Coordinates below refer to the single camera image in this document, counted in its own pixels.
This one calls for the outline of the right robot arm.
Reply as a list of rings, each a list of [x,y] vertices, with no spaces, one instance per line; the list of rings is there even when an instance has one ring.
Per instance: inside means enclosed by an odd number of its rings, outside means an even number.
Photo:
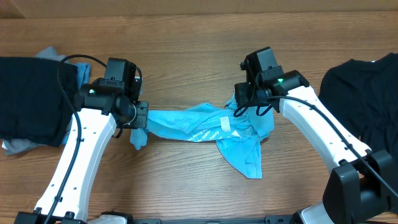
[[[250,107],[275,109],[298,127],[330,174],[321,202],[292,215],[269,215],[266,223],[366,223],[397,211],[396,165],[387,151],[374,152],[352,136],[300,72],[283,71],[270,47],[247,55],[239,66],[246,81],[234,86],[234,116]]]

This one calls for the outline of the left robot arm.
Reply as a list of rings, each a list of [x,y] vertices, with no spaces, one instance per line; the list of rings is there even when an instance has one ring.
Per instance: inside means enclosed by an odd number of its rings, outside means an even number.
[[[68,141],[52,180],[32,213],[19,212],[18,223],[88,223],[91,189],[104,150],[125,129],[147,126],[149,105],[139,100],[141,69],[109,58],[103,78],[84,84],[74,101]]]

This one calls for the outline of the light blue printed t-shirt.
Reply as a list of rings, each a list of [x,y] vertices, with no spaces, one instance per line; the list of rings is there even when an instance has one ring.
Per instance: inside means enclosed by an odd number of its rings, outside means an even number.
[[[233,168],[248,179],[261,179],[261,141],[274,130],[274,114],[269,109],[260,116],[257,109],[249,108],[235,117],[237,108],[231,98],[223,109],[202,103],[183,111],[150,110],[147,127],[133,129],[130,143],[140,150],[147,145],[149,133],[196,143],[214,141]]]

